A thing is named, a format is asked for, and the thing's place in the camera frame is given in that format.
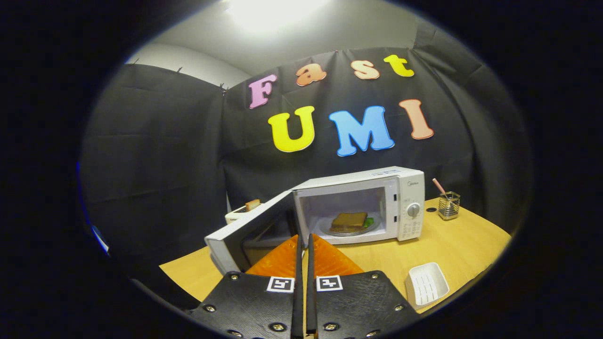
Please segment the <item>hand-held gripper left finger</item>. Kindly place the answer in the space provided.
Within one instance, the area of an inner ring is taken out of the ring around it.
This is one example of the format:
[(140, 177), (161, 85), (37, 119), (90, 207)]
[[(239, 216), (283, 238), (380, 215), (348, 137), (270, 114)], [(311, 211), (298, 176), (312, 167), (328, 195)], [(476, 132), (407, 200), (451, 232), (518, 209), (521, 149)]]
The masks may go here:
[(303, 246), (295, 235), (247, 272), (224, 274), (209, 296), (187, 316), (233, 339), (303, 337)]

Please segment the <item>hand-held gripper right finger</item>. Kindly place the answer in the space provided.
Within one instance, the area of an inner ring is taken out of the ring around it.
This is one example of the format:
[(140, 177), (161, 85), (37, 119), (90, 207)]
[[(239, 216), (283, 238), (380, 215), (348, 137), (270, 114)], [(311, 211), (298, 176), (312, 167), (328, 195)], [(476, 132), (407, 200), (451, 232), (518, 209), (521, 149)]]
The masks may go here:
[(384, 272), (365, 272), (317, 234), (308, 250), (306, 326), (315, 339), (381, 339), (419, 321)]

